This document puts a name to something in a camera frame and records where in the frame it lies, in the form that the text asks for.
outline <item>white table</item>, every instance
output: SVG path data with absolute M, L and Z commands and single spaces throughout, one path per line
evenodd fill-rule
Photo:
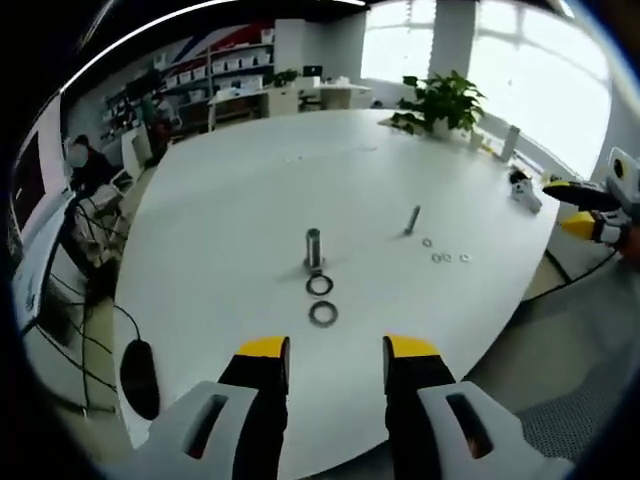
M 283 479 L 387 438 L 383 335 L 429 339 L 457 379 L 466 375 L 518 306 L 554 225 L 557 202 L 538 190 L 542 211 L 525 210 L 489 154 L 377 124 L 391 113 L 263 119 L 173 146 L 131 228 L 116 300 L 153 347 L 162 409 L 217 380 L 244 342 L 291 337 Z M 418 204 L 415 233 L 403 238 Z M 310 227 L 335 282 L 325 298 L 340 316 L 328 329 L 307 316 Z M 453 261 L 434 263 L 442 252 Z M 134 334 L 115 315 L 119 367 Z M 149 422 L 120 395 L 140 445 Z

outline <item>metal bolt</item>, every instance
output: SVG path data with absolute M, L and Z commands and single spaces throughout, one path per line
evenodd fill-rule
M 416 226 L 416 221 L 418 220 L 418 215 L 420 215 L 420 205 L 416 205 L 411 212 L 411 218 L 409 219 L 409 225 L 404 229 L 405 235 L 411 235 L 413 233 L 413 227 Z
M 320 249 L 320 230 L 311 228 L 306 235 L 307 256 L 304 259 L 304 266 L 310 272 L 322 270 L 322 251 Z

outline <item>white pot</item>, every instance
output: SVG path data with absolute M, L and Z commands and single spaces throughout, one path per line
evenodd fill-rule
M 449 130 L 446 118 L 437 118 L 433 122 L 433 136 L 441 140 L 451 140 L 453 130 Z

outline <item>metal washer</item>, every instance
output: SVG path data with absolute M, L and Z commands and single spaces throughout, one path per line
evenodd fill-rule
M 326 307 L 331 310 L 331 318 L 327 321 L 318 320 L 316 317 L 316 310 L 319 308 Z M 338 308 L 331 302 L 327 302 L 326 300 L 319 300 L 309 309 L 309 320 L 313 325 L 320 328 L 329 328 L 331 325 L 336 323 L 338 320 Z
M 318 292 L 317 290 L 313 289 L 314 280 L 317 280 L 319 278 L 322 278 L 325 282 L 327 282 L 327 289 L 324 292 Z M 307 280 L 307 292 L 309 292 L 311 295 L 315 295 L 316 297 L 324 297 L 331 290 L 333 290 L 333 280 L 324 275 L 322 272 L 314 273 L 313 275 L 311 275 L 311 277 L 309 277 L 309 280 Z

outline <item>office desk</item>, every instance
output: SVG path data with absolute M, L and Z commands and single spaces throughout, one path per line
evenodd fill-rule
M 392 113 L 268 118 L 175 145 L 130 231 L 116 302 L 152 345 L 162 409 L 217 380 L 244 342 L 291 338 L 282 479 L 387 438 L 383 335 L 434 342 L 463 378 L 518 306 L 555 222 L 558 203 L 539 188 L 538 215 L 510 198 L 507 169 L 489 154 L 377 124 Z M 415 232 L 403 237 L 415 205 Z M 326 329 L 308 318 L 316 299 L 302 263 L 312 227 L 335 284 L 324 298 L 339 310 Z M 434 253 L 452 262 L 435 263 Z M 116 370 L 134 338 L 119 315 Z M 149 422 L 120 398 L 138 446 Z
M 229 97 L 216 95 L 207 103 L 209 105 L 209 131 L 211 132 L 215 128 L 216 106 L 221 103 L 242 98 L 263 97 L 261 115 L 262 117 L 272 117 L 298 113 L 298 98 L 303 95 L 316 94 L 320 96 L 326 110 L 369 108 L 373 101 L 369 87 L 329 83 L 306 88 L 299 88 L 295 85 L 283 88 L 265 88 L 255 92 L 235 93 Z

